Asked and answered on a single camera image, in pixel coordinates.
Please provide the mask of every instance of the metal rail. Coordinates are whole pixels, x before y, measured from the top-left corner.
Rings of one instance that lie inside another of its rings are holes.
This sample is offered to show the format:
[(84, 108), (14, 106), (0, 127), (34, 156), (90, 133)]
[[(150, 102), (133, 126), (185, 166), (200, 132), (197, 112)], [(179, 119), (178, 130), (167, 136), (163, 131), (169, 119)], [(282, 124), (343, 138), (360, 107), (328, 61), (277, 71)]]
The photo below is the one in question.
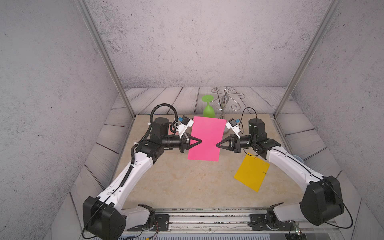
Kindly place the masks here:
[(89, 12), (87, 4), (85, 3), (84, 0), (76, 0), (76, 4), (77, 4), (77, 6), (81, 12), (81, 15), (83, 16), (84, 22), (87, 25), (89, 32), (92, 35), (92, 38), (94, 39), (94, 41), (97, 45), (97, 48), (99, 49), (100, 55), (103, 58), (105, 65), (107, 66), (109, 74), (111, 75), (111, 78), (112, 78), (113, 82), (115, 83), (117, 90), (119, 91), (119, 94), (122, 98), (122, 101), (124, 102), (125, 106), (127, 107), (132, 118), (134, 118), (135, 113), (132, 109), (131, 104), (129, 103), (127, 95), (125, 94), (124, 88), (121, 85), (121, 81), (119, 79), (119, 76), (116, 73), (116, 70), (112, 64), (112, 61), (108, 55), (107, 50), (105, 49), (103, 41), (101, 40), (100, 34), (97, 31), (96, 25), (92, 19), (92, 16)]
[[(157, 214), (169, 214), (169, 229), (159, 234), (178, 233), (273, 233), (275, 231), (253, 231), (248, 226), (250, 214), (266, 214), (265, 209), (156, 209)], [(315, 226), (307, 221), (299, 221), (303, 233), (339, 233), (338, 228), (327, 224)], [(289, 228), (280, 233), (288, 233)]]
[(279, 103), (279, 106), (277, 106), (277, 109), (273, 114), (275, 118), (277, 118), (281, 113), (281, 111), (283, 110), (285, 103), (287, 102), (289, 96), (293, 92), (293, 89), (295, 88), (296, 84), (300, 80), (300, 77), (303, 74), (305, 68), (307, 67), (309, 61), (311, 60), (313, 53), (316, 50), (316, 47), (319, 45), (333, 17), (335, 16), (337, 10), (339, 9), (341, 2), (342, 0), (332, 0), (331, 4), (329, 5), (329, 8), (325, 13), (323, 20), (321, 21), (319, 27), (317, 28), (317, 31), (313, 35), (313, 38), (311, 40), (310, 45), (308, 46), (307, 51), (305, 52), (303, 58), (301, 59), (301, 62), (297, 67), (295, 74), (293, 75), (291, 81), (289, 82), (283, 94), (283, 97)]

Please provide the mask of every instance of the black cable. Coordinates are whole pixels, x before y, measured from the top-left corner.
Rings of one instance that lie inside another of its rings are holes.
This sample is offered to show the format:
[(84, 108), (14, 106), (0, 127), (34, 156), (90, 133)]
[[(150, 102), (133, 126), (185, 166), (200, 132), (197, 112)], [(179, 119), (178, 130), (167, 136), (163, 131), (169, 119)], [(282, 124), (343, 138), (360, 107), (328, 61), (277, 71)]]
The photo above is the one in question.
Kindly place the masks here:
[(154, 240), (156, 240), (157, 239), (157, 237), (158, 237), (158, 235), (159, 235), (159, 228), (157, 228), (157, 231), (156, 231), (156, 233), (155, 233), (155, 239)]
[(289, 232), (288, 232), (289, 237), (291, 237), (291, 231), (292, 231), (292, 221), (290, 222), (291, 222), (291, 226), (289, 227)]
[(169, 123), (169, 130), (173, 133), (173, 134), (169, 134), (169, 135), (165, 135), (165, 137), (173, 137), (175, 136), (176, 134), (176, 127), (175, 127), (175, 122), (168, 122)]
[(129, 166), (128, 168), (128, 171), (127, 173), (125, 174), (124, 178), (122, 179), (122, 181), (120, 182), (120, 187), (122, 187), (124, 185), (124, 183), (127, 181), (129, 175), (131, 174), (131, 171), (133, 169), (133, 165), (135, 164), (135, 148), (142, 142), (144, 141), (145, 139), (147, 139), (147, 137), (149, 136), (149, 133), (152, 129), (152, 121), (153, 121), (153, 114), (155, 113), (155, 111), (160, 108), (160, 107), (170, 107), (172, 109), (172, 111), (174, 112), (175, 114), (175, 123), (176, 123), (176, 126), (179, 126), (179, 122), (178, 122), (178, 118), (177, 118), (177, 111), (176, 109), (168, 104), (168, 103), (161, 103), (157, 106), (155, 106), (152, 111), (151, 111), (151, 114), (149, 115), (149, 127), (146, 131), (146, 133), (144, 134), (144, 136), (137, 142), (137, 144), (133, 145), (132, 148), (131, 148), (131, 165)]
[(296, 163), (298, 163), (300, 166), (302, 166), (305, 170), (307, 170), (313, 177), (315, 177), (315, 178), (319, 179), (320, 181), (322, 181), (323, 183), (327, 184), (328, 187), (330, 187), (330, 188), (332, 189), (332, 191), (336, 194), (337, 198), (341, 201), (341, 203), (343, 204), (343, 206), (344, 206), (345, 209), (347, 210), (347, 212), (348, 212), (348, 214), (349, 214), (349, 217), (351, 218), (351, 225), (350, 225), (349, 227), (340, 227), (340, 226), (333, 225), (333, 224), (331, 224), (331, 223), (327, 223), (327, 222), (325, 222), (326, 224), (329, 224), (329, 225), (334, 226), (334, 227), (342, 228), (342, 229), (349, 229), (349, 228), (351, 228), (351, 227), (353, 226), (353, 218), (352, 218), (352, 214), (351, 214), (350, 211), (348, 210), (347, 206), (344, 204), (344, 202), (343, 202), (343, 200), (341, 199), (341, 197), (340, 197), (340, 196), (337, 194), (337, 192), (333, 189), (333, 187), (331, 187), (326, 181), (324, 181), (324, 179), (321, 179), (321, 178), (319, 178), (319, 177), (313, 175), (313, 174), (311, 173), (311, 171), (309, 171), (304, 165), (302, 165), (302, 164), (301, 164), (300, 162), (298, 162), (297, 160), (291, 158), (290, 156), (286, 155), (285, 153), (283, 153), (283, 152), (280, 151), (280, 150), (277, 150), (277, 149), (274, 149), (274, 148), (272, 148), (272, 149), (273, 149), (273, 150), (276, 150), (276, 151), (278, 151), (278, 152), (281, 152), (282, 154), (284, 154), (284, 156), (289, 157), (290, 159), (294, 160)]
[(248, 155), (248, 156), (251, 156), (251, 157), (257, 157), (257, 156), (259, 156), (259, 154), (257, 153), (257, 155), (250, 155), (250, 154), (248, 154), (246, 151), (245, 151), (245, 149), (243, 148), (243, 150), (244, 150), (244, 152)]
[(144, 228), (141, 228), (141, 233), (138, 235), (138, 236), (131, 236), (131, 237), (126, 237), (126, 238), (124, 238), (124, 239), (122, 239), (122, 240), (128, 240), (128, 239), (134, 239), (134, 238), (137, 238), (137, 237), (139, 237), (142, 233), (143, 233), (143, 231), (144, 231)]
[(115, 189), (115, 191), (113, 191), (113, 193), (111, 194), (111, 195), (109, 195), (108, 197), (107, 197), (107, 199), (100, 205), (100, 207), (95, 211), (95, 213), (89, 218), (89, 220), (87, 221), (87, 223), (86, 224), (84, 224), (84, 227), (83, 227), (83, 230), (81, 231), (81, 235), (79, 236), (79, 239), (80, 239), (80, 237), (83, 237), (84, 239), (92, 239), (92, 238), (95, 238), (96, 236), (93, 236), (93, 237), (89, 237), (89, 238), (86, 238), (86, 237), (84, 237), (84, 230), (85, 230), (85, 228), (87, 227), (87, 225), (88, 225), (88, 223), (89, 223), (89, 221), (96, 215), (96, 213), (99, 211), (99, 209), (104, 205), (104, 203), (119, 189), (119, 187), (120, 186), (118, 186), (116, 189)]
[(148, 239), (152, 239), (159, 232), (159, 226), (157, 225), (157, 223), (155, 224), (156, 224), (156, 232), (153, 236), (149, 237)]
[(254, 110), (254, 109), (251, 108), (251, 107), (246, 107), (246, 108), (244, 108), (243, 113), (241, 114), (241, 119), (240, 119), (241, 129), (243, 130), (243, 131), (240, 131), (241, 134), (244, 133), (244, 127), (243, 127), (243, 122), (242, 122), (242, 120), (243, 120), (244, 111), (245, 111), (247, 108), (250, 108), (250, 109)]

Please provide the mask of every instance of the red wire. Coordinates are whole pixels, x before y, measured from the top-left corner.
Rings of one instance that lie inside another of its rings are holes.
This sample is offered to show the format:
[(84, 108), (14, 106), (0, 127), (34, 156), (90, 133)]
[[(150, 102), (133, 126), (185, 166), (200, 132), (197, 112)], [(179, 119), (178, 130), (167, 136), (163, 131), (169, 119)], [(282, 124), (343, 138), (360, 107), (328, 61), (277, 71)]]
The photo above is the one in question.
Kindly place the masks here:
[(158, 222), (156, 221), (156, 233), (155, 233), (156, 236), (154, 240), (156, 240), (158, 234), (159, 234), (159, 227), (158, 227)]

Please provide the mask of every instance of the metal rack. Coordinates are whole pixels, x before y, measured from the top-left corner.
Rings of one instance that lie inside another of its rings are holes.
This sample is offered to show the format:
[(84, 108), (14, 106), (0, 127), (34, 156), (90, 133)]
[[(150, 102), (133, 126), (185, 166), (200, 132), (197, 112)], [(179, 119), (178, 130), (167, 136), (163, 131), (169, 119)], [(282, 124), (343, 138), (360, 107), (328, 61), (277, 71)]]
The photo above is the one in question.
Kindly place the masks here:
[(240, 104), (236, 101), (236, 100), (234, 100), (230, 95), (232, 95), (232, 94), (237, 94), (237, 96), (238, 96), (238, 98), (240, 98), (240, 99), (243, 99), (243, 98), (245, 98), (245, 95), (243, 94), (243, 93), (229, 93), (230, 91), (234, 91), (235, 89), (233, 88), (233, 87), (231, 87), (231, 86), (226, 86), (225, 87), (225, 89), (224, 89), (224, 93), (220, 93), (219, 91), (219, 89), (218, 88), (213, 88), (212, 90), (211, 90), (211, 92), (213, 92), (213, 93), (217, 93), (217, 94), (223, 94), (223, 96), (221, 96), (221, 97), (218, 97), (218, 98), (216, 98), (216, 99), (214, 99), (214, 100), (212, 100), (210, 103), (212, 103), (212, 102), (214, 102), (214, 101), (216, 101), (216, 100), (219, 100), (219, 102), (216, 104), (216, 108), (218, 109), (218, 110), (221, 110), (221, 115), (220, 115), (220, 119), (224, 119), (224, 109), (225, 109), (225, 107), (227, 106), (227, 104), (228, 104), (228, 102), (229, 102), (229, 100), (230, 99), (232, 99), (236, 104), (232, 104), (231, 105), (231, 108), (232, 108), (232, 110), (234, 110), (234, 111), (238, 111), (238, 110), (240, 110), (241, 109), (241, 106), (240, 106)]

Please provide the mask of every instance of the beige marble table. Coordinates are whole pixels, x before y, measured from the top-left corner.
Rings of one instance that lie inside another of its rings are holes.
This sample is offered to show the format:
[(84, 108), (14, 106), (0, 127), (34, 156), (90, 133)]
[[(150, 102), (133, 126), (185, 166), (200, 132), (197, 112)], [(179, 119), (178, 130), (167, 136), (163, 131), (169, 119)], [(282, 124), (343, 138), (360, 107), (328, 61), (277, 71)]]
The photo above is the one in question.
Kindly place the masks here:
[[(155, 115), (173, 121), (174, 115)], [(227, 114), (226, 119), (239, 118), (238, 114)], [(244, 134), (248, 134), (248, 120), (254, 114), (245, 114)], [(268, 138), (281, 143), (269, 114), (258, 114), (265, 123)], [(149, 115), (137, 115), (124, 148), (115, 177), (131, 161), (130, 149), (148, 128)], [(165, 151), (156, 163), (143, 175), (132, 190), (123, 208), (147, 204), (153, 208), (244, 208), (268, 207), (279, 202), (300, 202), (303, 192), (299, 186), (278, 167), (270, 163), (268, 172), (255, 192), (234, 179), (245, 153), (220, 150), (218, 162), (188, 160), (188, 151), (178, 149)]]

